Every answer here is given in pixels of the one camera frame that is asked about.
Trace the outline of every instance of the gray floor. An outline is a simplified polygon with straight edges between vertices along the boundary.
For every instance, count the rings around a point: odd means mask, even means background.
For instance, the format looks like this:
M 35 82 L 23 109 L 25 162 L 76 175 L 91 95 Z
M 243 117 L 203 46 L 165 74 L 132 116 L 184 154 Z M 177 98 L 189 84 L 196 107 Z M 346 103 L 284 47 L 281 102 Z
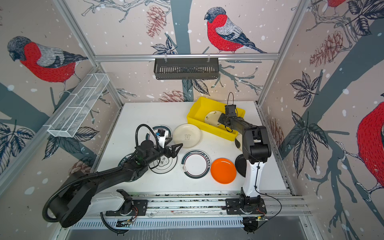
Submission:
M 247 234 L 242 228 L 185 228 L 161 230 L 131 230 L 125 236 L 116 236 L 105 230 L 72 230 L 67 240 L 253 240 L 253 239 L 306 240 L 299 217 L 275 217 L 265 223 L 255 234 Z

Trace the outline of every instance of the white wire basket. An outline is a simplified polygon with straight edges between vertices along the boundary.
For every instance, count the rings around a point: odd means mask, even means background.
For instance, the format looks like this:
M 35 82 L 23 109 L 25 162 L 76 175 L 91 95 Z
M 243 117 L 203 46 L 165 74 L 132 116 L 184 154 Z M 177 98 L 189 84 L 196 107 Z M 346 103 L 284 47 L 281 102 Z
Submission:
M 74 98 L 48 129 L 54 137 L 73 137 L 109 83 L 104 73 L 88 74 L 87 77 L 84 86 L 77 93 L 71 94 L 75 95 Z

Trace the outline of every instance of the white dots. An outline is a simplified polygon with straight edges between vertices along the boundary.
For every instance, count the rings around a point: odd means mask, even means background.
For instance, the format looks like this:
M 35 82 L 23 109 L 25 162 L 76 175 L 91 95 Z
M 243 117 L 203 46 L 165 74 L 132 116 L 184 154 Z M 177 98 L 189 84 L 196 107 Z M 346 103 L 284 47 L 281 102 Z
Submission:
M 31 195 L 34 190 L 35 190 L 35 187 L 30 187 L 27 190 L 25 190 L 24 194 Z

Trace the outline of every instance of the bird head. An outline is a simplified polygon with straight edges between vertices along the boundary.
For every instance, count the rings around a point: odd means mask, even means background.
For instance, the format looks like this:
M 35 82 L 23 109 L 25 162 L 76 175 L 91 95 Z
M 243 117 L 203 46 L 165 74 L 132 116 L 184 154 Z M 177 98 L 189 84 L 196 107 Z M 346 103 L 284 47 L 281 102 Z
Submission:
M 29 38 L 26 38 L 24 36 L 17 36 L 11 39 L 8 42 L 8 52 L 9 56 L 11 56 L 12 60 L 15 61 L 19 59 L 20 61 L 26 61 L 26 57 L 24 54 L 24 47 L 28 43 L 31 43 L 32 41 Z
M 212 23 L 214 19 L 219 15 L 226 15 L 224 8 L 214 7 L 207 11 L 207 14 L 204 17 L 204 20 L 208 20 L 209 23 Z

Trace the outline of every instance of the orange plate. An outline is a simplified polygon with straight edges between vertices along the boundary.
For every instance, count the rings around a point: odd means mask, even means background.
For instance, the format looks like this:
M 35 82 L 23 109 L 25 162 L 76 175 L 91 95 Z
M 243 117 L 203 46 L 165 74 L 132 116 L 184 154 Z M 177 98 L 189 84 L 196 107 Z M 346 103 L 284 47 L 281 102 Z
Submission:
M 228 184 L 236 178 L 236 167 L 228 159 L 218 158 L 211 165 L 211 175 L 217 182 Z

